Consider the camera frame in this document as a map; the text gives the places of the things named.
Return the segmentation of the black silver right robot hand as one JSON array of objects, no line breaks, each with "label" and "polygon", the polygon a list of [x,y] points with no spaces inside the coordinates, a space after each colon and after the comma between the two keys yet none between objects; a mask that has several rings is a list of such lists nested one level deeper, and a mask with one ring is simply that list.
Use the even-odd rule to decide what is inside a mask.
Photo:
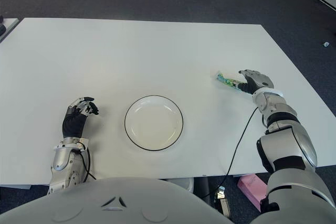
[{"label": "black silver right robot hand", "polygon": [[261,88],[274,88],[274,84],[271,79],[255,70],[240,70],[240,74],[242,74],[246,80],[245,83],[238,84],[238,89],[243,92],[253,94],[255,91]]}]

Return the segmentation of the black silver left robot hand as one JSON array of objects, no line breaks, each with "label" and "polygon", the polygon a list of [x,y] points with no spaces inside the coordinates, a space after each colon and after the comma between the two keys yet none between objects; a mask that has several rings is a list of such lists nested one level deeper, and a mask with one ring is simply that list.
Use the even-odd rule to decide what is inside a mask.
[{"label": "black silver left robot hand", "polygon": [[99,114],[99,109],[94,104],[94,100],[91,97],[81,97],[69,105],[62,123],[63,138],[82,137],[87,117],[90,114]]}]

